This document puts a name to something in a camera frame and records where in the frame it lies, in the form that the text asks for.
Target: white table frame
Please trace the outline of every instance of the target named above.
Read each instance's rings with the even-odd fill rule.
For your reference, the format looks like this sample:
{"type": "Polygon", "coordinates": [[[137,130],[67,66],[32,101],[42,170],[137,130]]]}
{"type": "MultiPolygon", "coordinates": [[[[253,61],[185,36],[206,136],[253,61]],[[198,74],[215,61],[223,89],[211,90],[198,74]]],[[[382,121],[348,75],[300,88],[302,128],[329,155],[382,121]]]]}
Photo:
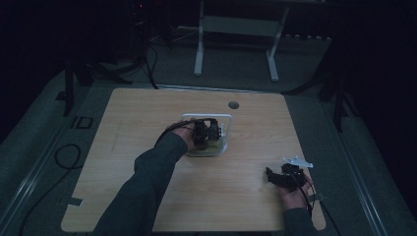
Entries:
{"type": "Polygon", "coordinates": [[[276,47],[281,38],[282,30],[284,28],[285,21],[288,17],[289,7],[285,7],[282,17],[279,22],[265,21],[265,20],[250,20],[239,18],[227,18],[217,16],[205,15],[205,1],[201,0],[200,5],[200,20],[199,20],[199,45],[197,48],[196,65],[194,68],[194,75],[200,76],[203,71],[203,58],[204,58],[204,32],[216,31],[225,33],[237,33],[259,36],[273,36],[274,41],[272,47],[267,50],[267,60],[270,73],[270,79],[273,82],[279,80],[276,70],[276,64],[274,55],[276,47]]]}

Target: black device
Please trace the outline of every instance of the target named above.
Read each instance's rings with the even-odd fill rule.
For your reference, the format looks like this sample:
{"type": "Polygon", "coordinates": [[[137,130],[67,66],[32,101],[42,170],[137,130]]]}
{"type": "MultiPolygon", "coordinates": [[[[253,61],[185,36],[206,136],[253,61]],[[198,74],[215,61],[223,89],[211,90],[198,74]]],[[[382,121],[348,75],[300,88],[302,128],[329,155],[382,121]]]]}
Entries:
{"type": "Polygon", "coordinates": [[[298,165],[286,163],[281,166],[281,170],[282,174],[276,174],[267,168],[268,181],[279,187],[287,188],[289,192],[294,192],[306,184],[304,171],[298,165]]]}
{"type": "Polygon", "coordinates": [[[189,121],[181,121],[168,127],[157,139],[156,144],[162,139],[162,137],[170,131],[194,123],[194,130],[191,136],[196,149],[204,150],[209,146],[210,141],[218,141],[220,139],[221,129],[218,127],[218,122],[213,118],[204,119],[192,119],[189,121]]]}
{"type": "Polygon", "coordinates": [[[196,120],[191,138],[196,149],[206,149],[208,141],[218,141],[220,139],[220,128],[218,128],[217,120],[210,119],[209,127],[204,120],[196,120]]]}

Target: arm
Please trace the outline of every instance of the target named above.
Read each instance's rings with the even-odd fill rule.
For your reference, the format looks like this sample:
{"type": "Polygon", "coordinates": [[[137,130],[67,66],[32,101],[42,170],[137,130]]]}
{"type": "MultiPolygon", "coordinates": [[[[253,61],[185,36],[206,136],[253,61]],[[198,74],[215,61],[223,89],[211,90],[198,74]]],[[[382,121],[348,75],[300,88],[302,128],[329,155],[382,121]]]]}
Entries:
{"type": "MultiPolygon", "coordinates": [[[[306,176],[309,183],[313,181],[306,176]]],[[[310,189],[310,184],[302,187],[304,193],[310,189]]],[[[289,192],[287,189],[276,186],[284,207],[283,219],[285,236],[316,236],[319,232],[313,225],[310,214],[307,211],[306,200],[299,189],[289,192]]]]}
{"type": "Polygon", "coordinates": [[[187,132],[191,137],[186,129],[167,133],[135,160],[135,174],[104,212],[93,235],[150,235],[175,163],[189,148],[187,132]]]}

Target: table top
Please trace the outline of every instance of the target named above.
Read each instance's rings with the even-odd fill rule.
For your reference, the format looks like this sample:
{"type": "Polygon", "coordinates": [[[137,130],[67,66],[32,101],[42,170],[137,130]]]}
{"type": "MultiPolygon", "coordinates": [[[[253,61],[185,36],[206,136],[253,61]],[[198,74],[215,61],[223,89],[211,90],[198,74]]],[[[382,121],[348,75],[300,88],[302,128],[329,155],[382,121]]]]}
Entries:
{"type": "MultiPolygon", "coordinates": [[[[62,229],[90,232],[134,173],[134,160],[153,147],[184,113],[233,116],[224,154],[184,155],[175,167],[154,231],[274,231],[283,229],[282,205],[266,167],[280,172],[283,157],[304,158],[285,99],[280,94],[117,88],[112,93],[62,229]],[[228,106],[239,103],[238,109],[228,106]]],[[[313,222],[324,229],[320,205],[313,222]]]]}

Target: hand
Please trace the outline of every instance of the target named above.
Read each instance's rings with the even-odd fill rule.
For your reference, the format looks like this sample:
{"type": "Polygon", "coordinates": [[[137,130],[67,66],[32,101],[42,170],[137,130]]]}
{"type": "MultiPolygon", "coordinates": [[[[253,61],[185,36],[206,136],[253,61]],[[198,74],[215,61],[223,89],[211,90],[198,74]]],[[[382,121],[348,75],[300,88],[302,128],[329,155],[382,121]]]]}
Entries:
{"type": "MultiPolygon", "coordinates": [[[[307,175],[306,177],[306,183],[304,184],[301,189],[304,191],[306,196],[308,196],[307,191],[310,189],[310,187],[313,185],[312,179],[310,179],[307,175]]],[[[307,203],[306,199],[304,198],[304,195],[301,193],[300,189],[297,189],[296,191],[290,193],[288,189],[282,188],[279,186],[276,186],[276,189],[278,189],[278,193],[281,195],[282,204],[284,206],[284,210],[292,209],[292,208],[306,208],[307,203]]]]}
{"type": "Polygon", "coordinates": [[[184,142],[187,144],[188,149],[194,148],[194,142],[191,136],[194,131],[194,123],[182,126],[172,131],[172,133],[177,134],[184,142]]]}

